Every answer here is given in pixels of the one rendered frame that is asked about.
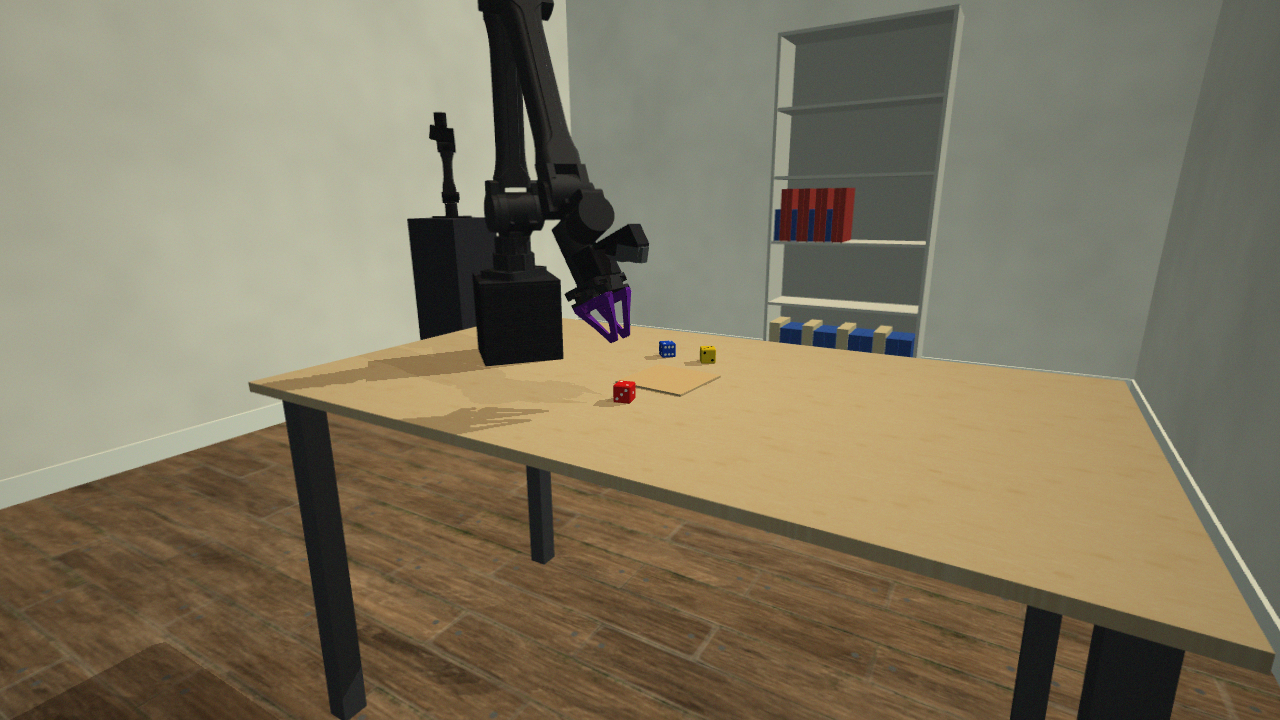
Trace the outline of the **tan square mat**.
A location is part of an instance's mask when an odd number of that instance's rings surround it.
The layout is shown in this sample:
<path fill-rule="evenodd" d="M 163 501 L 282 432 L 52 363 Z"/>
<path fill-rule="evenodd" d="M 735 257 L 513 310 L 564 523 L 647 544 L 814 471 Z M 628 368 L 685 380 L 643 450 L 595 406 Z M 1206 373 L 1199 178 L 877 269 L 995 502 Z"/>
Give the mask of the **tan square mat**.
<path fill-rule="evenodd" d="M 620 380 L 632 380 L 637 388 L 681 397 L 718 378 L 721 375 L 658 364 Z"/>

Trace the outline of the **red dice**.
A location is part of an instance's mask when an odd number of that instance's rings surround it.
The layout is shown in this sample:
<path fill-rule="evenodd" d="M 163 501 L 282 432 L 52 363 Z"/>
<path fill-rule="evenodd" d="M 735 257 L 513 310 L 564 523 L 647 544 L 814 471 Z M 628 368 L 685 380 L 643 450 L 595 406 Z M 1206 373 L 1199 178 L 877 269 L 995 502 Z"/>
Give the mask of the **red dice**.
<path fill-rule="evenodd" d="M 635 382 L 618 380 L 613 386 L 613 401 L 617 404 L 631 404 L 636 398 Z"/>

